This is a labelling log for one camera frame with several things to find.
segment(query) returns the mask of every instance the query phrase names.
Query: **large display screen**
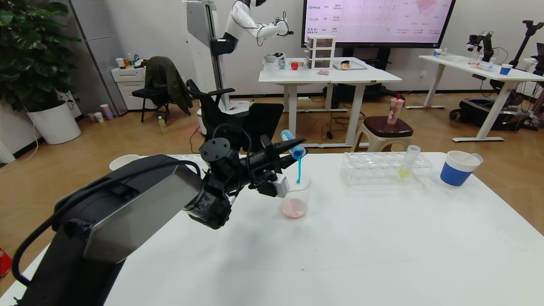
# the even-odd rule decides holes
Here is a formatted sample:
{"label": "large display screen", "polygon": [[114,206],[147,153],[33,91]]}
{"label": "large display screen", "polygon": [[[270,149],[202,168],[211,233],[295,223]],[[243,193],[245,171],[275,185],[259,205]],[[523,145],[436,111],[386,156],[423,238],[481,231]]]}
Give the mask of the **large display screen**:
{"label": "large display screen", "polygon": [[337,43],[420,44],[436,47],[455,0],[305,0],[304,37],[336,36]]}

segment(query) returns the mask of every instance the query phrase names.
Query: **green jacket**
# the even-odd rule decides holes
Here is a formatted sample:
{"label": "green jacket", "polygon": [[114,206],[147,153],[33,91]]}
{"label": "green jacket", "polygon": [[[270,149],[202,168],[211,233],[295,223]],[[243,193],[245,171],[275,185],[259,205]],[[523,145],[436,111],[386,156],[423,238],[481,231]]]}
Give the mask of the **green jacket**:
{"label": "green jacket", "polygon": [[145,87],[168,86],[170,102],[177,104],[186,114],[193,107],[193,99],[176,66],[168,57],[154,56],[147,61]]}

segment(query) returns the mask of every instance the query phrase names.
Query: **white bowl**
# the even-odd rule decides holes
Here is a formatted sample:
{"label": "white bowl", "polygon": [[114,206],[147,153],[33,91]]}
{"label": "white bowl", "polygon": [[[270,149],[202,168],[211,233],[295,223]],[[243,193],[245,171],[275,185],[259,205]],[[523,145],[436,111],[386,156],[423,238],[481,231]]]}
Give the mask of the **white bowl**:
{"label": "white bowl", "polygon": [[264,56],[264,60],[267,63],[275,63],[277,61],[277,57],[275,57],[273,54],[266,54]]}
{"label": "white bowl", "polygon": [[110,162],[109,169],[111,171],[115,171],[137,159],[140,159],[140,156],[136,154],[123,155],[121,157],[114,159],[112,162]]}

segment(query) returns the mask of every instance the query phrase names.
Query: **black office chair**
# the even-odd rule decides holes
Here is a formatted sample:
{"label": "black office chair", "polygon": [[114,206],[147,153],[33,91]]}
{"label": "black office chair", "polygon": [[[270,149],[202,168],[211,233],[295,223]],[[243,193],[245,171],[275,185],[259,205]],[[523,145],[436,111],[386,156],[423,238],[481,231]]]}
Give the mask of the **black office chair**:
{"label": "black office chair", "polygon": [[[276,131],[278,122],[280,121],[283,112],[282,104],[271,103],[254,103],[246,113],[230,115],[222,112],[219,109],[221,96],[227,93],[232,93],[235,90],[232,88],[219,89],[209,93],[203,93],[193,80],[187,81],[190,95],[194,99],[200,100],[200,108],[202,109],[202,121],[206,127],[206,141],[212,138],[215,128],[222,123],[230,123],[241,127],[246,131],[251,138],[252,152],[257,152],[262,149],[260,141],[261,135],[267,135],[270,139]],[[239,150],[244,148],[247,151],[249,142],[246,137],[233,129],[224,129],[218,131],[216,137],[224,137],[231,143],[233,149]]]}
{"label": "black office chair", "polygon": [[[168,113],[170,113],[170,110],[168,109],[168,104],[170,102],[170,98],[168,97],[168,87],[147,87],[142,88],[136,91],[132,92],[132,95],[139,98],[144,98],[144,102],[141,106],[141,122],[144,122],[144,114],[145,112],[160,112],[164,113],[164,122],[168,121]],[[153,101],[155,106],[157,108],[146,108],[145,107],[145,100],[149,99]],[[159,109],[163,107],[166,109],[165,111],[160,111]]]}

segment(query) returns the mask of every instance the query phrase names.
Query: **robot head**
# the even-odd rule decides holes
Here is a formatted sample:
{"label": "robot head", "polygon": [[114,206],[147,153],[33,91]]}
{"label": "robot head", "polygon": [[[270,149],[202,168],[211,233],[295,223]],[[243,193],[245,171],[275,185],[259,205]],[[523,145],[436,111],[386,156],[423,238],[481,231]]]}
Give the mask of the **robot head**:
{"label": "robot head", "polygon": [[251,0],[251,5],[258,7],[259,5],[265,3],[267,0]]}

